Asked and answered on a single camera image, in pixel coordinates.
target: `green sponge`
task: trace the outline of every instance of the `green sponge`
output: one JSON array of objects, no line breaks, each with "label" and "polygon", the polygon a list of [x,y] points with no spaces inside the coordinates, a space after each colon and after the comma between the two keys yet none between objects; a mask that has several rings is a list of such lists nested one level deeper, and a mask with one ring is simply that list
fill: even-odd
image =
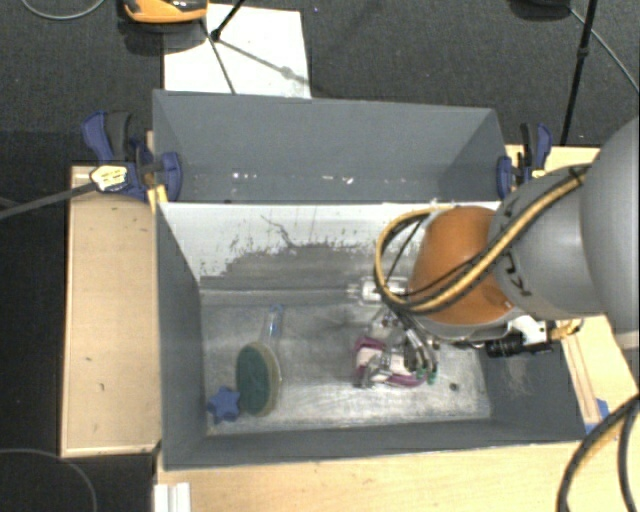
[{"label": "green sponge", "polygon": [[264,343],[245,346],[236,360],[238,405],[254,416],[266,416],[276,405],[280,391],[280,365],[273,351]]}]

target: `black cable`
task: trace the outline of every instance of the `black cable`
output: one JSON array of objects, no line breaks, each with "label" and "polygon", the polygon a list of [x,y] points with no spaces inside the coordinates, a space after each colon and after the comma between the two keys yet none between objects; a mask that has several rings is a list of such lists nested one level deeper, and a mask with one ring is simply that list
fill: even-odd
[{"label": "black cable", "polygon": [[584,67],[584,61],[587,58],[587,55],[589,55],[589,39],[591,38],[591,30],[593,27],[593,20],[596,17],[597,6],[598,0],[589,0],[584,28],[582,30],[582,37],[580,38],[580,45],[578,46],[578,58],[576,60],[575,71],[573,72],[571,92],[569,93],[569,103],[567,104],[567,110],[564,115],[562,135],[560,136],[561,146],[565,146],[567,144],[567,139],[569,137],[569,129],[571,128],[571,120],[573,119],[573,110],[576,106],[578,89],[580,87],[580,78],[582,77],[582,68]]},{"label": "black cable", "polygon": [[39,11],[38,9],[33,7],[31,4],[29,4],[27,2],[27,0],[20,0],[20,1],[22,2],[22,5],[24,5],[29,11],[31,11],[36,16],[38,16],[40,18],[44,18],[45,20],[51,20],[51,21],[77,20],[79,18],[87,16],[88,14],[91,14],[93,11],[98,9],[98,7],[100,7],[105,2],[105,0],[98,0],[95,4],[93,4],[88,9],[85,9],[84,11],[77,12],[75,14],[66,14],[66,15],[62,14],[62,15],[59,15],[59,14],[49,14],[49,13],[46,13],[46,12]]},{"label": "black cable", "polygon": [[65,190],[64,192],[58,192],[57,194],[36,199],[35,201],[30,201],[18,206],[13,206],[6,210],[0,211],[0,221],[8,219],[9,217],[13,217],[14,215],[26,213],[31,210],[37,210],[38,208],[42,208],[43,206],[49,206],[51,204],[60,203],[62,201],[68,201],[69,199],[73,199],[74,197],[81,196],[82,194],[86,194],[87,192],[92,192],[95,190],[96,185],[95,183],[91,182],[76,188],[72,188],[71,190]]},{"label": "black cable", "polygon": [[631,485],[629,484],[629,471],[628,471],[628,453],[629,453],[629,439],[631,437],[631,429],[635,423],[638,411],[640,410],[640,400],[635,399],[632,409],[624,420],[622,426],[622,433],[620,434],[620,442],[618,444],[618,480],[620,481],[620,491],[622,492],[622,498],[627,506],[629,512],[637,512],[636,504],[633,500],[633,494],[631,493]]},{"label": "black cable", "polygon": [[45,452],[42,450],[36,450],[33,448],[0,449],[0,457],[7,456],[7,455],[38,455],[39,457],[46,457],[48,459],[54,460],[56,463],[64,464],[70,467],[73,471],[75,471],[78,474],[78,476],[82,479],[82,481],[87,486],[87,489],[89,490],[89,494],[91,495],[92,512],[98,512],[98,497],[96,495],[96,489],[91,483],[91,480],[89,479],[87,474],[77,464],[71,462],[70,460],[63,459],[62,457],[58,457],[53,453]]},{"label": "black cable", "polygon": [[393,271],[396,269],[396,266],[398,265],[398,262],[400,261],[400,258],[404,254],[405,249],[407,248],[407,245],[409,245],[409,242],[411,242],[413,237],[416,236],[416,233],[418,232],[418,229],[420,229],[420,225],[422,224],[422,221],[423,221],[423,219],[415,221],[415,227],[413,228],[413,230],[411,231],[409,236],[405,239],[405,241],[402,242],[402,246],[400,247],[400,250],[398,251],[398,254],[396,255],[396,257],[393,260],[393,263],[391,264],[391,268],[389,269],[389,272],[387,273],[387,278],[386,278],[387,283],[389,282],[389,279],[391,279],[391,275],[393,274]]},{"label": "black cable", "polygon": [[441,275],[435,281],[431,281],[429,284],[426,284],[426,285],[422,286],[421,288],[418,288],[417,290],[413,290],[413,291],[408,292],[408,293],[399,293],[398,297],[404,297],[404,298],[406,298],[406,297],[415,297],[416,295],[420,295],[421,293],[426,292],[428,289],[433,288],[437,284],[440,284],[442,281],[444,281],[448,277],[451,277],[456,272],[459,272],[460,270],[464,269],[465,267],[469,267],[469,266],[473,265],[473,262],[479,256],[480,256],[480,253],[476,254],[473,258],[469,258],[468,260],[463,261],[459,265],[456,265],[451,270],[449,270],[449,272]]},{"label": "black cable", "polygon": [[6,197],[0,197],[0,206],[3,208],[11,208],[13,206],[18,206],[20,203],[16,203],[11,199],[7,199]]},{"label": "black cable", "polygon": [[[569,12],[580,23],[582,23],[583,25],[585,24],[584,18],[582,16],[580,16],[576,11],[574,11],[571,7],[569,7]],[[611,57],[613,59],[613,62],[615,62],[617,64],[617,66],[620,68],[620,71],[622,71],[622,73],[627,78],[627,80],[629,80],[629,83],[631,84],[631,87],[633,87],[635,89],[636,93],[640,94],[640,88],[638,87],[638,84],[636,83],[636,81],[631,76],[631,73],[629,72],[627,67],[622,63],[620,58],[616,55],[616,52],[614,52],[611,49],[611,47],[606,43],[606,41],[603,39],[603,37],[598,32],[596,32],[595,30],[591,29],[591,33],[593,34],[593,37],[596,38],[596,41],[598,41],[598,43],[600,43],[600,46],[602,46],[602,48],[604,48],[604,51],[609,54],[609,57]]]},{"label": "black cable", "polygon": [[584,460],[585,456],[591,450],[591,448],[600,440],[602,437],[609,432],[613,427],[615,427],[622,419],[630,413],[632,408],[637,407],[637,401],[640,399],[640,395],[635,395],[634,397],[627,400],[624,404],[618,407],[615,411],[613,411],[609,416],[603,419],[587,436],[582,440],[580,446],[573,454],[573,457],[567,464],[567,468],[565,469],[564,475],[562,477],[562,483],[560,484],[560,489],[558,489],[558,497],[556,500],[556,511],[557,512],[569,512],[569,489],[571,488],[571,483],[575,474],[580,467],[580,464]]}]

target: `black carpet floor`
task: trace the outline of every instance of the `black carpet floor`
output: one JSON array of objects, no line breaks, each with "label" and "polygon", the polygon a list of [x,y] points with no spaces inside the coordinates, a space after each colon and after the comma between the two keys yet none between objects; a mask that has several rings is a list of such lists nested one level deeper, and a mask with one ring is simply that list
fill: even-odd
[{"label": "black carpet floor", "polygon": [[[31,3],[70,12],[92,2]],[[316,97],[486,106],[497,111],[507,142],[519,141],[523,121],[544,122],[560,136],[582,30],[573,16],[549,20],[506,0],[247,5],[302,12]],[[586,0],[572,6],[586,12]],[[638,81],[640,3],[600,2],[595,29]],[[127,23],[113,0],[69,22],[41,20],[19,0],[0,2],[0,197],[27,201],[63,190],[71,164],[92,158],[79,124],[97,109],[132,112],[136,133],[150,128],[161,47],[159,36]],[[638,95],[595,40],[591,48],[570,144],[602,144],[638,115]],[[0,450],[57,451],[64,279],[64,206],[0,223]],[[148,509],[149,457],[80,466],[101,512]],[[0,451],[3,512],[82,512],[91,510],[89,498],[69,466]]]}]

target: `yellow-striped cable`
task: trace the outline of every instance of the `yellow-striped cable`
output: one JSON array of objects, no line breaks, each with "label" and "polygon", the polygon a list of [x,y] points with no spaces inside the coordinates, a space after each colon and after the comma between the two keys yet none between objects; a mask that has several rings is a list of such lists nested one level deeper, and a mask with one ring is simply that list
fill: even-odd
[{"label": "yellow-striped cable", "polygon": [[514,222],[513,225],[511,225],[502,234],[495,245],[487,251],[487,253],[471,269],[469,269],[469,271],[458,282],[451,286],[447,286],[435,297],[420,304],[412,304],[410,301],[397,296],[387,286],[382,270],[382,255],[384,253],[383,247],[389,233],[395,230],[402,223],[409,222],[412,219],[417,219],[425,214],[432,213],[436,210],[442,210],[444,208],[433,207],[431,209],[417,210],[397,217],[382,231],[382,233],[380,233],[376,242],[374,273],[378,283],[380,283],[380,293],[387,297],[391,302],[398,304],[399,306],[403,306],[413,313],[428,313],[435,308],[447,304],[467,289],[476,279],[478,279],[498,258],[500,253],[516,239],[518,234],[520,234],[520,232],[527,227],[529,222],[531,222],[540,212],[582,185],[584,181],[584,177],[582,175],[572,175],[572,177],[573,179],[568,180],[566,183],[563,183],[562,185],[547,192],[523,210],[516,222]]}]

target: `black electrical wire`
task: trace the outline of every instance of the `black electrical wire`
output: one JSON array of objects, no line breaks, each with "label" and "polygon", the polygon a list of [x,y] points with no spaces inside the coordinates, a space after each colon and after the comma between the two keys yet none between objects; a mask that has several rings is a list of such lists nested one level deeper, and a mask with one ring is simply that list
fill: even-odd
[{"label": "black electrical wire", "polygon": [[71,20],[77,20],[79,18],[83,18],[84,16],[87,16],[88,14],[91,14],[93,11],[98,9],[98,7],[100,7],[105,2],[105,0],[97,0],[95,4],[93,4],[88,9],[85,9],[84,11],[73,13],[73,14],[60,15],[60,14],[49,14],[46,12],[39,11],[38,9],[33,7],[31,4],[29,4],[27,0],[20,0],[20,1],[22,2],[22,5],[24,5],[30,12],[32,12],[39,18],[44,18],[45,20],[50,20],[50,21],[71,21]]},{"label": "black electrical wire", "polygon": [[631,429],[638,416],[640,410],[640,400],[636,398],[634,400],[633,407],[627,414],[622,426],[622,432],[620,434],[620,442],[618,444],[618,480],[620,481],[620,490],[622,492],[622,498],[627,506],[629,512],[637,512],[636,504],[633,500],[633,494],[631,492],[631,485],[629,484],[629,471],[628,471],[628,453],[629,453],[629,439],[631,437]]},{"label": "black electrical wire", "polygon": [[415,226],[414,226],[413,230],[411,231],[411,233],[409,233],[409,236],[407,236],[407,238],[404,240],[404,242],[402,242],[402,246],[400,247],[400,250],[398,251],[398,254],[396,255],[396,257],[393,260],[393,263],[391,264],[391,268],[389,269],[389,272],[387,273],[387,279],[386,279],[387,283],[389,282],[389,279],[391,279],[391,275],[393,274],[393,271],[396,269],[396,266],[398,265],[398,262],[400,261],[400,258],[404,254],[405,249],[407,248],[407,245],[409,245],[409,242],[411,242],[411,240],[413,240],[413,237],[416,236],[416,233],[418,232],[418,229],[420,229],[420,226],[422,225],[422,221],[423,220],[424,219],[420,219],[420,220],[416,220],[415,221]]},{"label": "black electrical wire", "polygon": [[58,457],[53,453],[45,452],[42,450],[36,450],[33,448],[0,449],[0,457],[7,456],[7,455],[37,455],[39,457],[45,457],[45,458],[51,459],[58,464],[63,464],[65,466],[70,467],[82,479],[84,484],[87,486],[87,489],[89,490],[89,494],[91,496],[92,512],[98,512],[98,497],[96,495],[96,489],[91,483],[91,480],[89,479],[87,474],[77,464],[71,462],[70,460],[63,459],[62,457]]},{"label": "black electrical wire", "polygon": [[640,400],[640,395],[635,395],[634,397],[627,400],[620,407],[618,407],[615,411],[613,411],[609,416],[603,419],[587,436],[582,440],[580,446],[573,454],[573,457],[567,464],[567,468],[565,469],[564,475],[562,476],[562,483],[560,484],[560,489],[558,490],[558,496],[556,500],[556,511],[557,512],[569,512],[569,489],[571,488],[571,483],[576,475],[580,464],[584,460],[585,456],[593,446],[602,439],[602,437],[613,429],[618,423],[620,423],[625,417],[627,417],[634,408],[638,407],[638,400]]},{"label": "black electrical wire", "polygon": [[95,190],[96,185],[95,183],[91,182],[79,187],[72,188],[71,190],[65,190],[64,192],[58,192],[57,194],[36,199],[35,201],[30,201],[18,206],[13,206],[11,208],[7,208],[6,210],[0,211],[0,221],[8,219],[9,217],[13,217],[14,215],[26,213],[31,210],[37,210],[38,208],[42,208],[43,206],[49,206],[55,203],[60,203],[62,201],[68,201],[69,199],[73,199],[74,197],[81,196],[83,194],[86,194],[87,192],[93,192]]},{"label": "black electrical wire", "polygon": [[[569,7],[569,12],[583,25],[586,23],[585,19],[582,16],[580,16],[576,11],[574,11],[571,7]],[[629,80],[631,87],[635,89],[636,93],[640,94],[640,88],[638,87],[638,84],[633,79],[633,77],[631,76],[631,73],[629,72],[627,67],[622,63],[618,55],[616,55],[616,52],[614,52],[611,49],[611,47],[607,44],[607,42],[603,39],[603,37],[598,32],[591,29],[591,33],[593,34],[593,37],[596,39],[596,41],[600,43],[600,46],[604,48],[604,51],[606,51],[609,54],[609,57],[611,57],[613,61],[616,63],[616,65],[620,68],[620,71],[622,71],[622,73],[627,78],[627,80]]]}]

